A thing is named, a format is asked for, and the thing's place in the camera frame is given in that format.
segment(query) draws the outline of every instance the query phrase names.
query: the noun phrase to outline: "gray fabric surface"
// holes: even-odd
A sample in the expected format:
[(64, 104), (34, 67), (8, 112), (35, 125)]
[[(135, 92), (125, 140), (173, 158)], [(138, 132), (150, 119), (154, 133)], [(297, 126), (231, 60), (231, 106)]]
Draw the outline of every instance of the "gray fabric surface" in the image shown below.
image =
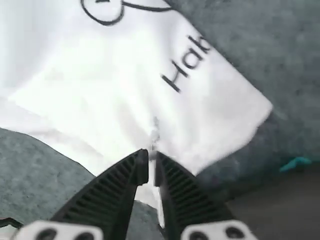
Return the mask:
[[(320, 158), (320, 2), (168, 0), (274, 104), (253, 141), (199, 176), (207, 186), (293, 156)], [(93, 176), (45, 144), (0, 129), (0, 217), (47, 219)], [(161, 239), (137, 203), (128, 239)]]

